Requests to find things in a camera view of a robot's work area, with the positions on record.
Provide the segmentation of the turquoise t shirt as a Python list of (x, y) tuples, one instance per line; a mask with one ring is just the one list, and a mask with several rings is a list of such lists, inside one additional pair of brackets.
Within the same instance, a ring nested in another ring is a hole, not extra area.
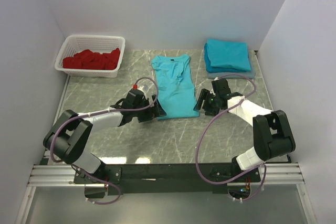
[(194, 110), (196, 97), (191, 76), (190, 56), (155, 56), (151, 65), (159, 88), (158, 101), (166, 113), (159, 119), (198, 117), (199, 112)]

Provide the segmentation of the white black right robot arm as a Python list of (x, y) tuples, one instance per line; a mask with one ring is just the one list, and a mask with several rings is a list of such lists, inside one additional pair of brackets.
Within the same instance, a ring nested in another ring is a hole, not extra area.
[(231, 113), (253, 128), (253, 147), (234, 157), (229, 166), (229, 176), (241, 182), (249, 170), (266, 161), (287, 155), (296, 149), (296, 143), (287, 115), (282, 110), (272, 111), (247, 99), (239, 92), (231, 92), (224, 78), (212, 81), (212, 89), (202, 89), (194, 107), (203, 109), (205, 115), (215, 119), (221, 111)]

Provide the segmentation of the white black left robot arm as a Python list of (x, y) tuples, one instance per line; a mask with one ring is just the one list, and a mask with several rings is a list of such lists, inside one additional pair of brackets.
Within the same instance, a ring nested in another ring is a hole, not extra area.
[(91, 182), (102, 180), (116, 182), (110, 178), (106, 164), (91, 152), (85, 151), (86, 143), (92, 132), (106, 127), (120, 127), (137, 118), (138, 122), (151, 121), (166, 116), (157, 95), (148, 98), (144, 91), (131, 89), (125, 98), (100, 111), (76, 113), (66, 110), (61, 114), (43, 140), (43, 146), (66, 164), (77, 166), (86, 171)]

